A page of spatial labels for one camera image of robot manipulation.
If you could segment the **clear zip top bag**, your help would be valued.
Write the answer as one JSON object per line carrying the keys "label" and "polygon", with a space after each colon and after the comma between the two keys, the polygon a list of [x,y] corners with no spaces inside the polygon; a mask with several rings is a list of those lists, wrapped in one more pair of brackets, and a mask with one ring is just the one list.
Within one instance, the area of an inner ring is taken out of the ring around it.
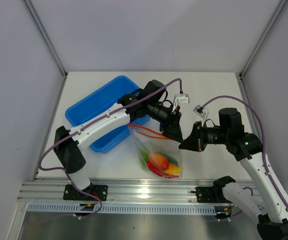
{"label": "clear zip top bag", "polygon": [[182,177],[183,173],[183,153],[182,150],[179,149],[179,143],[171,140],[162,134],[147,128],[145,126],[136,125],[136,124],[128,124],[128,128],[131,134],[132,142],[134,145],[134,149],[137,152],[137,156],[139,155],[139,149],[146,148],[149,150],[150,153],[160,153],[160,154],[166,154],[174,159],[176,159],[181,168],[181,173],[179,174],[179,178]]}

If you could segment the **green chili pepper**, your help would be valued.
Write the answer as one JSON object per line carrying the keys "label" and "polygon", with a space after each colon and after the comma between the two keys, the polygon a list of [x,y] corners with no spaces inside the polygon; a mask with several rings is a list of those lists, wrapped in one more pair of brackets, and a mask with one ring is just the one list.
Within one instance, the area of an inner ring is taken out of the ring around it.
{"label": "green chili pepper", "polygon": [[172,164],[176,165],[177,167],[180,167],[180,164],[176,159],[174,159],[173,157],[171,157],[167,154],[164,154],[164,153],[162,155],[167,158],[169,163],[172,163]]}

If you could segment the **yellow orange mango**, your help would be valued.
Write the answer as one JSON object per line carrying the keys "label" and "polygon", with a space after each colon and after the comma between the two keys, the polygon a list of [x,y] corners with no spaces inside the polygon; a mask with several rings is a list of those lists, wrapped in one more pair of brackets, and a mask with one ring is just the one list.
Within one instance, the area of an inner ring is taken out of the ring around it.
{"label": "yellow orange mango", "polygon": [[181,168],[170,163],[168,169],[164,170],[164,173],[167,175],[179,175],[181,173]]}

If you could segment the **green grape bunch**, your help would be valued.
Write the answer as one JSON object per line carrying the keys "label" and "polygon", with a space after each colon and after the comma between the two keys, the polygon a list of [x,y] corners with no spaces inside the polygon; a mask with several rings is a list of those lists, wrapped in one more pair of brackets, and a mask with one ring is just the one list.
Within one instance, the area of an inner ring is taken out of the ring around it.
{"label": "green grape bunch", "polygon": [[147,162],[149,161],[149,150],[146,148],[139,149],[139,161],[143,170],[148,170]]}

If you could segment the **red chili pepper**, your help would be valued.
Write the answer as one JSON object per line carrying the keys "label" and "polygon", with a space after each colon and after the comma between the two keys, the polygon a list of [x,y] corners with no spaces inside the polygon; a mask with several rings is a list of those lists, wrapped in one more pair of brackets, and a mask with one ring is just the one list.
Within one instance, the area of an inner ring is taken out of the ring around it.
{"label": "red chili pepper", "polygon": [[154,165],[151,164],[151,162],[146,162],[146,165],[148,167],[148,169],[154,173],[155,175],[161,177],[161,178],[165,178],[165,179],[175,179],[175,178],[179,178],[179,175],[177,174],[166,174],[163,171],[158,170]]}

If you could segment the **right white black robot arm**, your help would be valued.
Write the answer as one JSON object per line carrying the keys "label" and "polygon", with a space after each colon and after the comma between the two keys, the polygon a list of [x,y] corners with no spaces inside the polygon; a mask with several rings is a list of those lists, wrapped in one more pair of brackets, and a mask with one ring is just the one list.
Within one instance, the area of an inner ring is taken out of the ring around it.
{"label": "right white black robot arm", "polygon": [[218,114],[218,126],[206,127],[200,121],[195,122],[180,149],[202,152],[209,144],[225,145],[251,177],[261,200],[229,176],[214,181],[213,198],[218,202],[228,200],[236,204],[256,223],[263,240],[288,240],[288,194],[280,182],[273,179],[275,173],[269,166],[263,144],[255,134],[244,131],[241,114],[236,108],[223,108]]}

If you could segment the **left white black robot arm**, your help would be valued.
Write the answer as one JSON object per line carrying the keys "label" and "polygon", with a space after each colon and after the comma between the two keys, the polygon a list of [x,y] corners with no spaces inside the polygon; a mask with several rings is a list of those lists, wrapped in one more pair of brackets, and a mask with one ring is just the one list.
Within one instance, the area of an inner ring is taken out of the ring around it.
{"label": "left white black robot arm", "polygon": [[166,107],[161,101],[166,89],[163,83],[151,80],[144,88],[123,95],[100,116],[71,129],[62,126],[56,130],[54,152],[79,199],[87,200],[92,195],[92,183],[84,171],[86,159],[82,152],[109,132],[149,116],[159,122],[162,138],[183,142],[179,109],[180,104],[189,102],[189,97],[180,91]]}

